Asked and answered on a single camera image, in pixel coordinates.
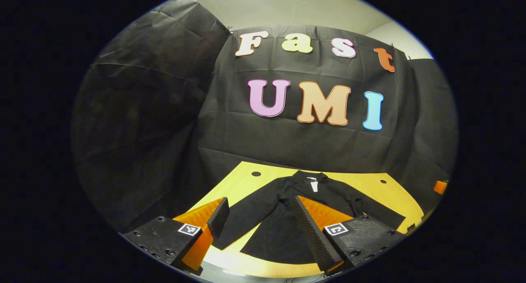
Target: black cloth backdrop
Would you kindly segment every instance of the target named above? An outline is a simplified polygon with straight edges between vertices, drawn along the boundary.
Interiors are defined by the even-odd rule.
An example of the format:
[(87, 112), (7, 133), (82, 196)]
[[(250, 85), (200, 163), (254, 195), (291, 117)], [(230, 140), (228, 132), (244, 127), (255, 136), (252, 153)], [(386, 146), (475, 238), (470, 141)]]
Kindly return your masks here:
[(87, 195), (117, 230), (174, 187), (189, 200), (210, 188), (176, 184), (228, 36), (195, 0), (169, 0), (126, 27), (90, 66), (74, 106), (73, 152)]
[[(239, 35), (266, 30), (252, 55), (236, 57)], [(284, 36), (311, 38), (310, 53), (282, 49)], [(357, 55), (331, 51), (347, 38)], [(393, 56), (390, 73), (374, 48)], [(261, 117), (249, 105), (251, 79), (265, 79), (263, 103), (274, 105), (274, 79), (287, 79), (284, 111)], [(346, 126), (297, 121), (301, 81), (327, 97), (351, 88)], [(367, 130), (364, 93), (384, 96), (379, 131)], [(76, 99), (73, 151), (81, 183), (97, 210), (120, 232), (156, 215), (186, 212), (241, 161), (340, 173), (388, 173), (425, 212), (448, 180), (458, 130), (449, 86), (434, 60), (340, 29), (277, 25), (231, 33), (195, 0), (169, 0), (125, 28), (99, 53)]]

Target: ceiling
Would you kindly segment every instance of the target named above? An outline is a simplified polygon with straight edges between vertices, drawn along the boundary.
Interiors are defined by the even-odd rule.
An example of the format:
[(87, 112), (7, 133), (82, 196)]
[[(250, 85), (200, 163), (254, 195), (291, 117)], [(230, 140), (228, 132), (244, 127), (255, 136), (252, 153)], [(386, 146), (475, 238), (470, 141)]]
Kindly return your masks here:
[(319, 25), (366, 35), (392, 21), (362, 0), (197, 0), (232, 29)]

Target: letter i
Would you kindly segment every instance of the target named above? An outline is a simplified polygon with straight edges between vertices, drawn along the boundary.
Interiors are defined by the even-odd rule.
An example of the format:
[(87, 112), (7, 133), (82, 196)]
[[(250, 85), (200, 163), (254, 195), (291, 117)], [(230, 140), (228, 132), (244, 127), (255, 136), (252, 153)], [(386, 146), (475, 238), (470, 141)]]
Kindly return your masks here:
[(376, 92), (365, 92), (367, 99), (367, 120), (363, 122), (363, 128), (368, 130), (380, 130), (380, 107), (383, 101), (383, 95)]

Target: jacket sleeve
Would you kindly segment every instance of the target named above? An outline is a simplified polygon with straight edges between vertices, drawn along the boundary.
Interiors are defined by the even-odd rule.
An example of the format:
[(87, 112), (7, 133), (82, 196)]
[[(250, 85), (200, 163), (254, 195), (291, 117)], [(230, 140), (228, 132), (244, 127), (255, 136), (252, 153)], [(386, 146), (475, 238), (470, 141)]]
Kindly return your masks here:
[(346, 184), (346, 186), (350, 188), (346, 190), (346, 200), (357, 216), (365, 213), (393, 229), (398, 229), (404, 219), (406, 219), (404, 216), (394, 212), (348, 184)]
[(283, 179), (277, 178), (231, 206), (225, 226), (212, 245), (225, 249), (263, 221), (278, 204), (282, 185)]

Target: clothing tag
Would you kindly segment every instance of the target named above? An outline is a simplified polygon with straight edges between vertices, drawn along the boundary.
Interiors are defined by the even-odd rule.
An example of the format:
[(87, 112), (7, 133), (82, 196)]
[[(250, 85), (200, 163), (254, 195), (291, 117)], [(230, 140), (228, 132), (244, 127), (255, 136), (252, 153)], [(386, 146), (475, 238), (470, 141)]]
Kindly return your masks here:
[(309, 179), (313, 179), (313, 182), (310, 182), (310, 185), (312, 186), (312, 190), (317, 193), (318, 192), (318, 180), (314, 177), (307, 177)]

